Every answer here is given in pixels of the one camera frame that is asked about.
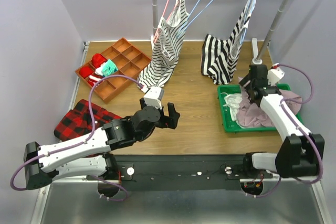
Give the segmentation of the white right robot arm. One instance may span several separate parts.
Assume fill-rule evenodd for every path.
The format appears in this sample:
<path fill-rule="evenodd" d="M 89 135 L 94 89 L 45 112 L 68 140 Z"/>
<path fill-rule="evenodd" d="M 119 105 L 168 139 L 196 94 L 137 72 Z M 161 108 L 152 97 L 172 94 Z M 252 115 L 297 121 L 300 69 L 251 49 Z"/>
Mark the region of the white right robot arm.
<path fill-rule="evenodd" d="M 294 178 L 302 183 L 314 184 L 323 175 L 324 138 L 313 134 L 289 109 L 271 74 L 281 74 L 280 64 L 270 69 L 266 65 L 250 65 L 240 85 L 249 101 L 261 108 L 278 131 L 282 145 L 278 153 L 247 153 L 241 165 L 242 173 L 249 178 L 261 170 L 268 170 L 282 178 Z"/>

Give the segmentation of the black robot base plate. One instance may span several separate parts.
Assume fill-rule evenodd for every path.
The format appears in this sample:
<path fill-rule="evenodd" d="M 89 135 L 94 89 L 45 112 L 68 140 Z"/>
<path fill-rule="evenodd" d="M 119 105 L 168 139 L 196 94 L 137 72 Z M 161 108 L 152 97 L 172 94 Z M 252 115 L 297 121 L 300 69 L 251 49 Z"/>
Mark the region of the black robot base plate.
<path fill-rule="evenodd" d="M 243 166 L 240 154 L 112 155 L 108 154 L 105 180 L 121 181 L 128 191 L 240 190 L 240 180 L 258 181 L 266 171 Z"/>

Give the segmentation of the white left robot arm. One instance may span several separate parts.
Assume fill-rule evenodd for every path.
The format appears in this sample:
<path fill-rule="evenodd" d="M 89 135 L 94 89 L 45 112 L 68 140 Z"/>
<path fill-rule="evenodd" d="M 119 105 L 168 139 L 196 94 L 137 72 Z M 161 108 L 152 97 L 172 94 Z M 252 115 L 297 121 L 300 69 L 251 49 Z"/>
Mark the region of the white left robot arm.
<path fill-rule="evenodd" d="M 26 189 L 40 189 L 58 179 L 80 175 L 120 180 L 116 159 L 110 152 L 146 140 L 155 128 L 175 129 L 181 116 L 173 103 L 167 105 L 168 115 L 144 99 L 140 104 L 134 115 L 114 119 L 93 133 L 54 145 L 27 144 Z"/>

